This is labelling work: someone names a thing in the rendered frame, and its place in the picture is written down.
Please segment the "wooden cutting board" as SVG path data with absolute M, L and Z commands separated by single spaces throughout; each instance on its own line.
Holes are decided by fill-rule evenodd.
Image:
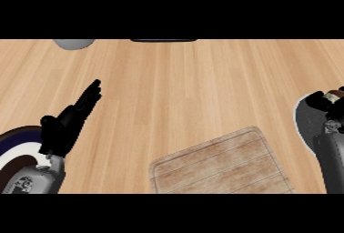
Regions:
M 156 159 L 149 165 L 156 194 L 294 194 L 261 130 L 246 127 Z

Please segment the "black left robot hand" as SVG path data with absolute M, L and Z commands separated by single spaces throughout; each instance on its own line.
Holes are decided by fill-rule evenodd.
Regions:
M 102 98 L 100 80 L 96 79 L 83 91 L 74 105 L 69 105 L 57 116 L 44 116 L 40 119 L 41 126 L 41 147 L 38 153 L 65 157 L 71 151 L 85 119 Z

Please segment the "grey round bowl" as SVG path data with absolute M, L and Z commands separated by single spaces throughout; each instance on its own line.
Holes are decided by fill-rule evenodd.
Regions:
M 94 43 L 94 39 L 53 39 L 57 46 L 66 50 L 78 50 Z

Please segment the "dark flat appliance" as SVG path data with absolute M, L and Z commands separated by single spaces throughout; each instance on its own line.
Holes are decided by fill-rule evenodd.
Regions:
M 137 43 L 180 43 L 180 42 L 195 42 L 198 39 L 130 39 Z

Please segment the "blue and white plate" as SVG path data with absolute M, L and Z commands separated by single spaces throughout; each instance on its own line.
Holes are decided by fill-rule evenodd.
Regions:
M 40 127 L 23 126 L 0 135 L 0 193 L 23 167 L 49 166 L 49 159 L 38 153 Z

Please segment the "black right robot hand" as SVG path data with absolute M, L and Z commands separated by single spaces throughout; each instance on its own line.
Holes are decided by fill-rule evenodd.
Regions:
M 325 132 L 344 134 L 344 97 L 335 103 L 316 91 L 307 96 L 307 105 L 325 113 Z

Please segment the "chocolate cupcake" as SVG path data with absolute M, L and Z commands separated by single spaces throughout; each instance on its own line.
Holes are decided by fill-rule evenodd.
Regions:
M 329 90 L 323 97 L 331 101 L 331 103 L 335 103 L 341 97 L 344 97 L 344 87 L 339 89 Z

